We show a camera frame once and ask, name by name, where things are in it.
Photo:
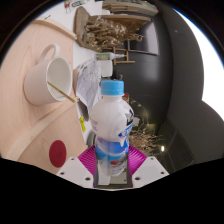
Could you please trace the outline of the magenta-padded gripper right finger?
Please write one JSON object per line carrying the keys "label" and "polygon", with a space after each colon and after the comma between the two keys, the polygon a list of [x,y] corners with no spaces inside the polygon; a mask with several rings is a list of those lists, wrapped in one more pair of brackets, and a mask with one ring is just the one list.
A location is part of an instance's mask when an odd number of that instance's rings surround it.
{"label": "magenta-padded gripper right finger", "polygon": [[133,146],[129,147],[128,171],[133,188],[143,187],[169,175],[155,156],[147,157]]}

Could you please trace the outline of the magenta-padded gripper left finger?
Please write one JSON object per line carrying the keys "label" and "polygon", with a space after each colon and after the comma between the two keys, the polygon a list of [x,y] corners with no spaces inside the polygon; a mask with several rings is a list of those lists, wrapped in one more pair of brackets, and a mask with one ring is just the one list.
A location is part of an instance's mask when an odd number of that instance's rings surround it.
{"label": "magenta-padded gripper left finger", "polygon": [[57,172],[57,176],[81,187],[93,188],[96,169],[95,148],[91,146],[78,157],[70,157]]}

